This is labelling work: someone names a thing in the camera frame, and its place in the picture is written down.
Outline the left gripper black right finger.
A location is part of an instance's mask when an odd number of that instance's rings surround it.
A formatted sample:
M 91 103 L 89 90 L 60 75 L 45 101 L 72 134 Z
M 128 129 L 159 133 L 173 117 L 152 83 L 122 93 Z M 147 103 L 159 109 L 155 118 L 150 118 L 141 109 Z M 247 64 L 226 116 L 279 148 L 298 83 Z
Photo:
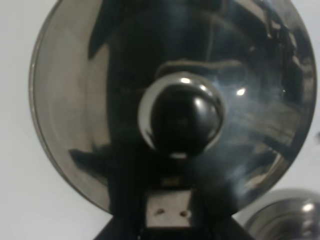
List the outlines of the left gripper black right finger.
M 203 206 L 204 225 L 194 234 L 196 240 L 251 240 L 253 237 L 232 215 L 238 212 L 235 194 L 227 187 L 196 185 Z

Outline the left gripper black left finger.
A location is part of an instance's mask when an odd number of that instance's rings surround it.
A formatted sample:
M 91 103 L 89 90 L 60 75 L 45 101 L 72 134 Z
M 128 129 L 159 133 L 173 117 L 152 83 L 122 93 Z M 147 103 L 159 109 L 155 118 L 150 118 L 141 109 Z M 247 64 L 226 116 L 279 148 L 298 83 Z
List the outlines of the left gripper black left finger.
M 149 240 L 146 227 L 146 194 L 149 186 L 123 186 L 110 193 L 112 218 L 95 237 L 96 240 Z

